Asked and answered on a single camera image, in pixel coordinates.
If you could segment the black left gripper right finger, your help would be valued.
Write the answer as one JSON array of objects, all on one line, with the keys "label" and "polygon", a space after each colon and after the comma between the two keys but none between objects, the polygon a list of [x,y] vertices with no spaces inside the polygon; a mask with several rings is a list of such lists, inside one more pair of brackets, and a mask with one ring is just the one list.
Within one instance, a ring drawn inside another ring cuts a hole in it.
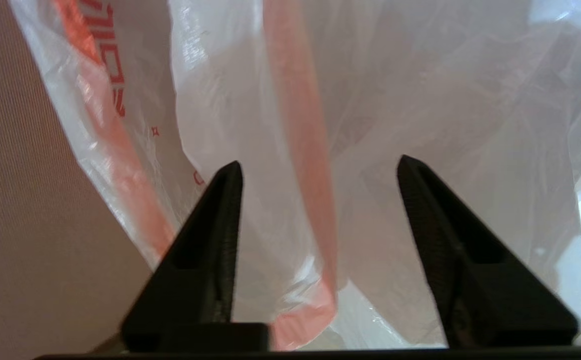
[{"label": "black left gripper right finger", "polygon": [[396,180],[450,348],[572,344],[571,310],[427,164],[403,155]]}]

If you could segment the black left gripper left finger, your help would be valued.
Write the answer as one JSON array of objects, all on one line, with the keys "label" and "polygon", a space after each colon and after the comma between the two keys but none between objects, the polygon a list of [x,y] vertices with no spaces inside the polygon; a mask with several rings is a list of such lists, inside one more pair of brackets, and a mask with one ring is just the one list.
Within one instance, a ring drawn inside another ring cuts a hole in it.
[{"label": "black left gripper left finger", "polygon": [[120,326],[129,351],[156,351],[184,326],[229,322],[240,237],[243,171],[221,167]]}]

